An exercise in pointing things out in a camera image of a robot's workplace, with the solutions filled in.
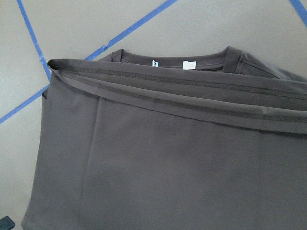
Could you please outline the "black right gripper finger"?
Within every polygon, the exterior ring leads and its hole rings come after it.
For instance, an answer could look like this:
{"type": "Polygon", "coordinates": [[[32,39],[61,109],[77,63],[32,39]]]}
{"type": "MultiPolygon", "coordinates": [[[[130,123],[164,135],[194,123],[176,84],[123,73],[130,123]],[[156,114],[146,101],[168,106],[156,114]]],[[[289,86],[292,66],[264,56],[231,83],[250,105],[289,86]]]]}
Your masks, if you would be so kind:
{"type": "Polygon", "coordinates": [[[0,220],[0,230],[12,230],[14,227],[15,223],[9,216],[5,216],[0,220]]]}

